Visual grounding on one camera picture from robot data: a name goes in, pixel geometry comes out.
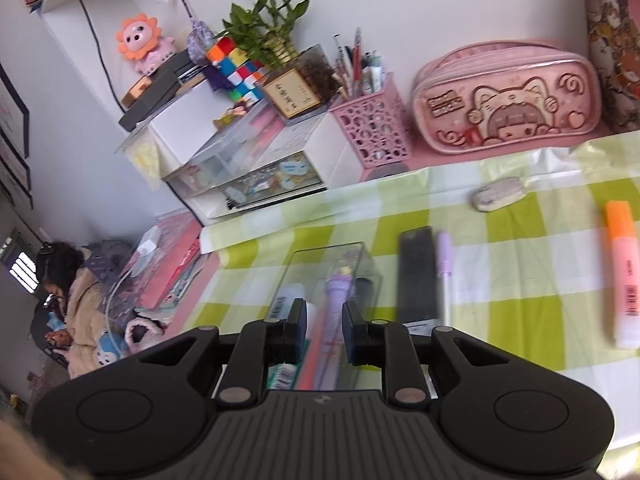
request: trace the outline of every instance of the eraser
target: eraser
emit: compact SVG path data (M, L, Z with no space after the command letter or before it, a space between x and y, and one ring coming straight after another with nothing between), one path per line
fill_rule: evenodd
M526 195L522 181L511 176L477 189L471 197L471 203L478 211L489 212L516 203Z

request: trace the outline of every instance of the barcode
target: barcode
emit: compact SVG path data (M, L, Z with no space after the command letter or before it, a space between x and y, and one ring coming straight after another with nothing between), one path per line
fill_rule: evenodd
M275 303L271 307L271 312L269 313L269 317L280 318L280 313L282 312L282 307L284 306L284 301L287 299L286 296L280 296L276 298Z
M280 365L271 381L271 390L290 390L296 379L298 367L296 365Z
M625 307L628 316L640 316L637 285L625 285Z

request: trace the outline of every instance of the green and white tablecloth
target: green and white tablecloth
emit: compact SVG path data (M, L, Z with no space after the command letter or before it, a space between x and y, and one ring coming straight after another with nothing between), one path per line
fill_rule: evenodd
M506 176L524 179L524 200L488 214L468 205L473 190ZM613 447L627 446L640 441L640 352L610 338L608 200L628 200L640 231L640 132L425 168L251 212L203 230L203 251L219 251L220 270L184 329L239 331L264 316L293 251L356 241L383 275L375 317L393 319L398 235L446 228L453 325L600 392L616 415ZM379 384L376 372L361 377Z

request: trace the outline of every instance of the lion toy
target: lion toy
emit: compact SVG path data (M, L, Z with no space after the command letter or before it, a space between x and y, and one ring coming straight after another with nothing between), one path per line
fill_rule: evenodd
M122 30L116 34L120 42L118 50L125 59L136 61L136 71L152 75L162 63L175 55L174 38L160 36L158 20L139 14L122 22Z

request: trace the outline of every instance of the pink pencil case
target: pink pencil case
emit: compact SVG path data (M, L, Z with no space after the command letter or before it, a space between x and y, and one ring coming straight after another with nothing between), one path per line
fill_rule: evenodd
M452 154L583 135L602 112L593 65L545 41L454 50L418 72L412 105L424 139Z

